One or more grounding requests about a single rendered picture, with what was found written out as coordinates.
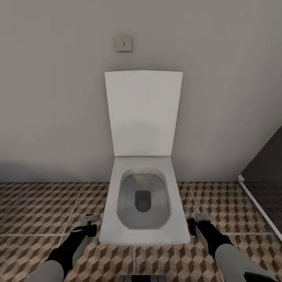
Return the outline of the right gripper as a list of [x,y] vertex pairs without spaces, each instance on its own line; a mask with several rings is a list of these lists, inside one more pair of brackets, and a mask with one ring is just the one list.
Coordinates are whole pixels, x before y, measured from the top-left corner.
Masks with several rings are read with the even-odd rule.
[[195,226],[197,224],[189,224],[189,229],[190,229],[190,235],[191,236],[196,236],[196,232],[195,232]]

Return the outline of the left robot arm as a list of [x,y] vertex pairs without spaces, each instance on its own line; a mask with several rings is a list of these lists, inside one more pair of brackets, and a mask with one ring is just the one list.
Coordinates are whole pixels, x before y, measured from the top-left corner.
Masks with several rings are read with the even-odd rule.
[[96,236],[97,225],[89,222],[99,221],[100,215],[86,215],[81,227],[76,227],[66,241],[53,249],[49,257],[23,282],[63,282],[87,247],[88,238]]

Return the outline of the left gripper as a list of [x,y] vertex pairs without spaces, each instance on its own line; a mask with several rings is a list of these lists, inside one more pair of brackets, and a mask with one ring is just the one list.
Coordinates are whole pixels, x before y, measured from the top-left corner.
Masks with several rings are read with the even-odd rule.
[[97,230],[97,225],[89,225],[89,226],[83,226],[83,227],[76,227],[74,230],[76,229],[86,229],[88,231],[88,238],[90,237],[95,237],[96,236],[96,230]]

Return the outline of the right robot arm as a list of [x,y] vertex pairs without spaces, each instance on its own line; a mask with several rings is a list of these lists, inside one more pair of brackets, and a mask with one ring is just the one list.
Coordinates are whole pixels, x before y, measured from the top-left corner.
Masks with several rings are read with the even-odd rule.
[[269,272],[255,264],[222,235],[210,221],[208,213],[196,213],[196,224],[189,224],[190,235],[196,236],[213,256],[226,282],[279,282]]

